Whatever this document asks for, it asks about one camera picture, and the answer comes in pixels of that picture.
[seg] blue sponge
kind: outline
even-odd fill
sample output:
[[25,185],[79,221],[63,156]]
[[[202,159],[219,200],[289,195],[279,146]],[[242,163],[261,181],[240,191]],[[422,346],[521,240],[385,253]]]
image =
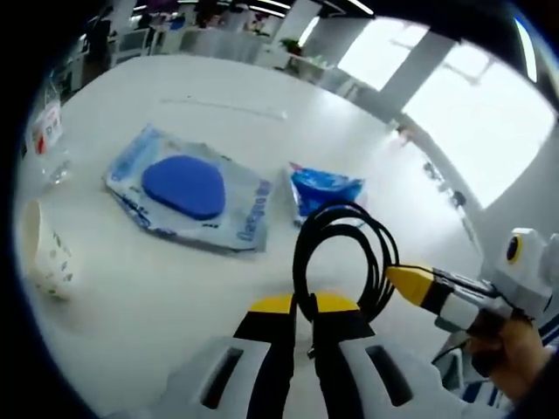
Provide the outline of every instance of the blue sponge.
[[211,164],[178,155],[148,167],[141,185],[153,200],[196,220],[219,216],[225,207],[224,179]]

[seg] yellow nozzle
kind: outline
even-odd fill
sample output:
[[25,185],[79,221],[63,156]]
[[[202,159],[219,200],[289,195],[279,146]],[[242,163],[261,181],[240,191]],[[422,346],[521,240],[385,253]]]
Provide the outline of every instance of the yellow nozzle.
[[318,313],[350,312],[359,310],[359,306],[351,299],[333,292],[316,292]]
[[292,294],[274,295],[254,303],[249,312],[289,314]]
[[429,287],[435,280],[429,268],[389,266],[386,278],[396,287],[402,297],[414,306],[421,306]]

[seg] white paper cup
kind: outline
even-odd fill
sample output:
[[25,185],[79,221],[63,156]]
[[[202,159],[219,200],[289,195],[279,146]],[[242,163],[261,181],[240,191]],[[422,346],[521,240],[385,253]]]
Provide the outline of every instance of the white paper cup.
[[70,249],[45,219],[39,201],[26,205],[20,229],[24,277],[51,297],[70,299],[78,266]]

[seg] plastic packaging bag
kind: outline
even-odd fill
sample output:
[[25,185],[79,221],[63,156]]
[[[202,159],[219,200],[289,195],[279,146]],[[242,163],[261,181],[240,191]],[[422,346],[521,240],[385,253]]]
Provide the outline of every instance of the plastic packaging bag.
[[61,182],[70,167],[61,120],[61,103],[49,80],[39,93],[25,132],[24,159],[47,185]]
[[[290,191],[293,223],[298,227],[322,204],[337,199],[359,203],[367,208],[364,179],[304,168],[290,162],[286,168],[286,181]],[[361,224],[361,221],[355,220],[355,225]]]
[[[152,200],[141,187],[149,166],[173,155],[189,155],[215,165],[224,179],[221,215],[199,221]],[[147,126],[114,160],[105,175],[114,199],[136,224],[160,237],[203,244],[214,251],[264,251],[266,206],[272,184],[249,168],[203,143],[186,142]]]

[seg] label on packaging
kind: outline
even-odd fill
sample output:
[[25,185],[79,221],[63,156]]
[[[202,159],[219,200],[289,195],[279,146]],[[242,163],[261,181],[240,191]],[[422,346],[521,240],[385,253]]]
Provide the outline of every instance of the label on packaging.
[[58,142],[63,133],[60,100],[53,100],[45,106],[33,123],[31,132],[33,148],[38,155],[43,155]]

